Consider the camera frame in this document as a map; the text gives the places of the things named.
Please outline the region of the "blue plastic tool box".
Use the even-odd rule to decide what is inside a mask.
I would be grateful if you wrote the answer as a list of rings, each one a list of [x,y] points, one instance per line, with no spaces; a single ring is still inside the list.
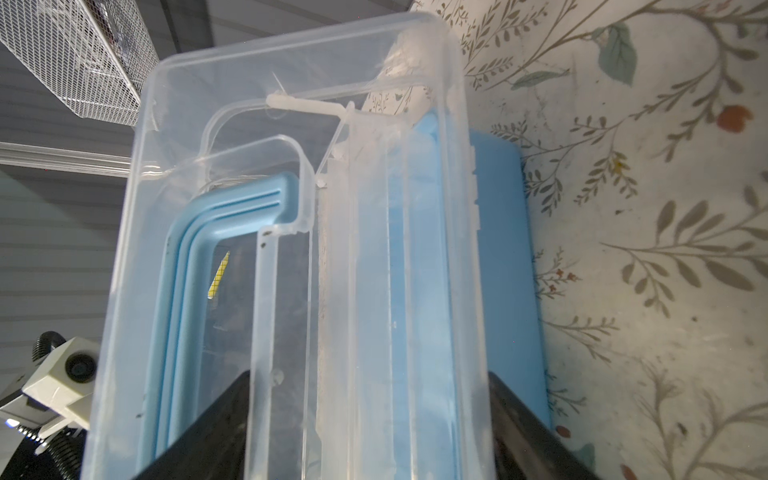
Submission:
[[[481,266],[530,260],[524,226],[487,228],[509,154],[431,13],[161,61],[83,477],[137,477],[248,372],[243,479],[495,478]]]

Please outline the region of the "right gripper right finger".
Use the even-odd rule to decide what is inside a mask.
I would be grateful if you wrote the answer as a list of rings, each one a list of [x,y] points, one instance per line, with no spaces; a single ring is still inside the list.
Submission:
[[[596,477],[493,372],[488,385],[497,479]]]

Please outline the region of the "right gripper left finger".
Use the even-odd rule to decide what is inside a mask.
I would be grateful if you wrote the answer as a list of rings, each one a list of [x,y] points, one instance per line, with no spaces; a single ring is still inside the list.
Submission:
[[[145,480],[243,479],[249,396],[250,376],[244,372],[137,477]]]

